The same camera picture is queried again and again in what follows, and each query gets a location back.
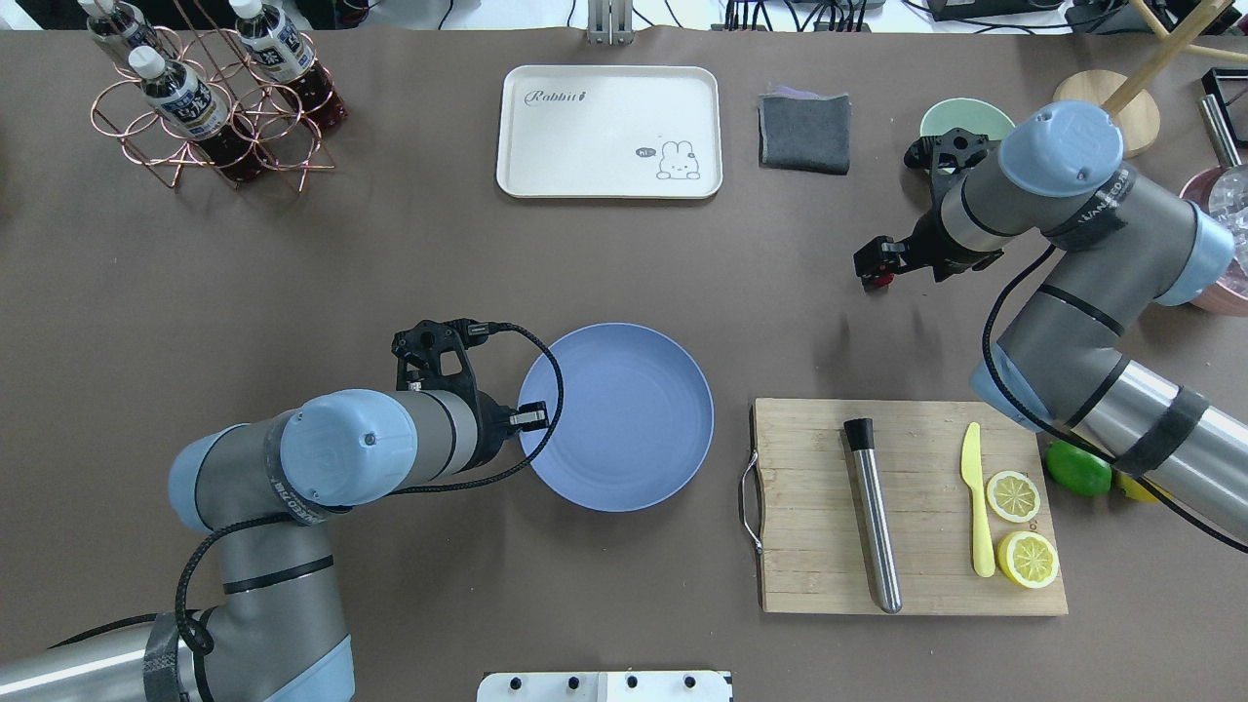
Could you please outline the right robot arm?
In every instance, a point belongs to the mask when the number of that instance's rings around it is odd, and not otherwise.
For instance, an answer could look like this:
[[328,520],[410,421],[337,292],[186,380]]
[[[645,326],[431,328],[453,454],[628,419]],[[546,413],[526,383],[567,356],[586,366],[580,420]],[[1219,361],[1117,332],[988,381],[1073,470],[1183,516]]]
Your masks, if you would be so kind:
[[919,139],[905,162],[931,174],[931,209],[909,237],[860,249],[855,272],[865,289],[926,267],[942,281],[1038,230],[1062,257],[998,339],[985,334],[977,392],[1031,431],[1101,450],[1244,550],[1246,426],[1117,347],[1151,304],[1217,284],[1233,236],[1123,155],[1109,114],[1080,99],[1040,107],[1001,141],[962,129]]

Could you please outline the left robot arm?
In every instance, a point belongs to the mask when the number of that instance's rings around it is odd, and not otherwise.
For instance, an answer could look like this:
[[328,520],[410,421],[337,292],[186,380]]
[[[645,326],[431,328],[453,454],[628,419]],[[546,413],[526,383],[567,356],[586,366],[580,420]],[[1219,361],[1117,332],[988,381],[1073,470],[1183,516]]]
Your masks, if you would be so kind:
[[202,533],[168,612],[99,626],[2,666],[5,701],[348,701],[354,661],[329,522],[447,490],[562,403],[351,388],[183,448],[168,498]]

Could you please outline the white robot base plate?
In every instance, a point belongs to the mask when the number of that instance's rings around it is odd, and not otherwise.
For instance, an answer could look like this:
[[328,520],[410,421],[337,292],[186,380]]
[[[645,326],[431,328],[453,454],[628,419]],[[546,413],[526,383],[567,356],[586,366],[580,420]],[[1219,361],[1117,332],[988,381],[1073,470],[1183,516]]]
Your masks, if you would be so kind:
[[477,701],[734,701],[730,672],[641,670],[499,672],[480,680]]

